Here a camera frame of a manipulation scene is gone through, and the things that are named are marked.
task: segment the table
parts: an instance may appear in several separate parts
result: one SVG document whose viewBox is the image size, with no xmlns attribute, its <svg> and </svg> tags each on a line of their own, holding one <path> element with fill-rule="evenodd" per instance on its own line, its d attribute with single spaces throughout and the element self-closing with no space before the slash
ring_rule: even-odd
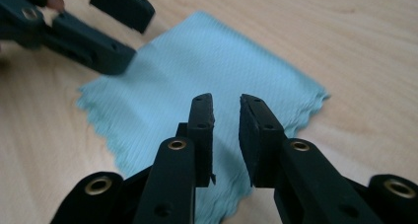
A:
<svg viewBox="0 0 418 224">
<path fill-rule="evenodd" d="M 298 136 L 343 176 L 366 185 L 372 175 L 396 174 L 418 184 L 418 0 L 149 0 L 157 15 L 144 36 L 88 0 L 65 1 L 135 48 L 197 10 L 210 13 L 328 90 Z M 46 48 L 2 42 L 0 223 L 47 223 L 80 179 L 117 172 L 105 139 L 75 106 L 77 89 L 97 77 Z M 280 223 L 272 193 L 257 189 L 223 223 Z"/>
</svg>

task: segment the textured fabric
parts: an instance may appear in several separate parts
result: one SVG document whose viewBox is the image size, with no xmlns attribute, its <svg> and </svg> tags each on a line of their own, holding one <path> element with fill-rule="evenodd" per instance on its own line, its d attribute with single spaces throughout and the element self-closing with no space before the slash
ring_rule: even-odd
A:
<svg viewBox="0 0 418 224">
<path fill-rule="evenodd" d="M 153 163 L 160 143 L 187 122 L 192 98 L 212 94 L 217 184 L 198 189 L 196 223 L 219 223 L 250 194 L 238 140 L 241 94 L 263 99 L 289 137 L 326 98 L 318 83 L 203 12 L 141 47 L 123 75 L 103 76 L 81 92 L 78 106 L 125 177 Z"/>
</svg>

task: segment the cloth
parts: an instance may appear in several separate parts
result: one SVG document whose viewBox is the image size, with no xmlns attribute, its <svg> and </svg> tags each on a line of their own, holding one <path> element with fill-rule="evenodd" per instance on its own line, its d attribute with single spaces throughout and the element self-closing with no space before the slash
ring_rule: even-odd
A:
<svg viewBox="0 0 418 224">
<path fill-rule="evenodd" d="M 139 48 L 123 75 L 80 90 L 78 106 L 125 177 L 152 165 L 160 143 L 187 122 L 192 98 L 212 94 L 217 183 L 197 189 L 196 223 L 219 223 L 251 192 L 238 139 L 241 94 L 263 99 L 288 137 L 327 97 L 314 80 L 204 12 Z"/>
</svg>

